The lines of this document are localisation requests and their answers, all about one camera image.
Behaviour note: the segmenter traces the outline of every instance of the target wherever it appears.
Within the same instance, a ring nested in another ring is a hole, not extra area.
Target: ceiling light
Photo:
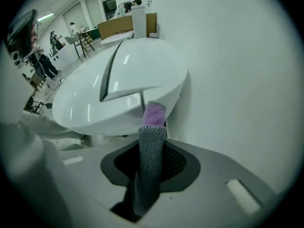
[[[50,17],[50,16],[52,16],[53,14],[54,14],[54,13],[50,13],[50,14],[48,14],[48,15],[46,15],[46,16],[43,16],[43,17],[39,18],[38,21],[41,21],[41,20],[43,20],[43,19],[45,19],[45,18],[47,18],[47,17]]]

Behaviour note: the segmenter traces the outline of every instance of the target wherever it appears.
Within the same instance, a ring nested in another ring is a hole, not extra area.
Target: cardboard box
[[[156,33],[156,13],[147,13],[147,37]],[[97,25],[101,39],[133,30],[132,15],[111,19]]]

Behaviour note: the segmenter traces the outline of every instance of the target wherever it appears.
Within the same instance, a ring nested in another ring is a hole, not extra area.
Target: gray fabric
[[[131,184],[133,210],[143,216],[160,194],[162,177],[162,146],[166,138],[163,126],[144,126],[139,129],[140,166]]]

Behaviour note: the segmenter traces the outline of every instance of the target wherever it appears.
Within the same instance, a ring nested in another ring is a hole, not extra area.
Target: white cylinder
[[[145,6],[132,6],[131,10],[134,28],[134,38],[139,39],[147,37],[147,18]]]

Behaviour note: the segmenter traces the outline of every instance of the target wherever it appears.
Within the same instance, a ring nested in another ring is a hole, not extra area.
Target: purple sock cuff
[[[158,102],[149,101],[144,111],[142,126],[163,126],[166,121],[166,107]]]

